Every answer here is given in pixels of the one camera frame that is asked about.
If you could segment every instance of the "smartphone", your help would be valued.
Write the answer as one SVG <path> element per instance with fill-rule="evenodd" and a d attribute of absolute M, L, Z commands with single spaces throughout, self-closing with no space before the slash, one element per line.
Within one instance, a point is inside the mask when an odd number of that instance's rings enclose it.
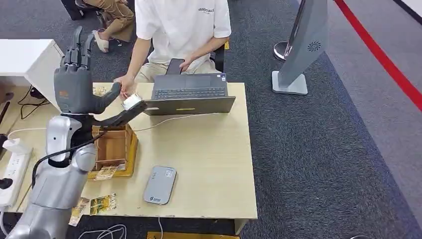
<path fill-rule="evenodd" d="M 159 205 L 167 204 L 170 201 L 176 173 L 174 168 L 153 167 L 144 191 L 145 202 Z"/>
<path fill-rule="evenodd" d="M 184 59 L 173 58 L 170 60 L 169 67 L 167 68 L 166 75 L 180 75 L 182 72 L 182 68 L 180 68 L 180 64 L 185 62 Z"/>

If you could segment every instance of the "laptop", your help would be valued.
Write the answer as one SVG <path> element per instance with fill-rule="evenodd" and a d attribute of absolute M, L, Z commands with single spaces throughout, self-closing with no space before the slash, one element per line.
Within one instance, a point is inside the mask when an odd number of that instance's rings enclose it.
<path fill-rule="evenodd" d="M 228 96 L 225 73 L 155 77 L 150 116 L 228 113 L 236 97 Z"/>
<path fill-rule="evenodd" d="M 161 75 L 154 80 L 153 100 L 227 96 L 225 73 Z"/>

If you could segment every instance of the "sandal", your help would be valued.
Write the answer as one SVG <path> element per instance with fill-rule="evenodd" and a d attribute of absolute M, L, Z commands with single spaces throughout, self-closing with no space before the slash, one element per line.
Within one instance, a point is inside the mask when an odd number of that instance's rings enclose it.
<path fill-rule="evenodd" d="M 100 38 L 100 35 L 98 34 L 98 31 L 95 31 L 94 37 L 95 37 L 95 41 L 97 42 L 97 46 L 100 49 L 100 51 L 107 53 L 108 52 L 108 41 L 102 40 Z"/>

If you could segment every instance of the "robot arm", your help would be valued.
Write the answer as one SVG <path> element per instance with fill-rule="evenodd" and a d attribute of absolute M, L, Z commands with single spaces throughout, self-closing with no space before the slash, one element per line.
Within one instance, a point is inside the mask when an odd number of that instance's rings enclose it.
<path fill-rule="evenodd" d="M 60 67 L 54 72 L 54 90 L 61 115 L 47 125 L 46 153 L 34 166 L 32 192 L 28 205 L 7 239 L 64 239 L 71 211 L 81 196 L 96 159 L 92 126 L 119 126 L 128 123 L 146 109 L 138 97 L 120 114 L 97 121 L 100 114 L 120 94 L 114 83 L 102 97 L 93 95 L 90 35 L 81 46 L 82 27 L 74 33 Z"/>

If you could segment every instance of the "laptop keyboard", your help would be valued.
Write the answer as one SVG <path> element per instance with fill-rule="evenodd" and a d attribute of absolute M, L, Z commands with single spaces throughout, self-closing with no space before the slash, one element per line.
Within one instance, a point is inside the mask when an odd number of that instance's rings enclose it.
<path fill-rule="evenodd" d="M 158 100 L 175 98 L 207 98 L 225 96 L 224 87 L 156 90 L 155 97 Z"/>

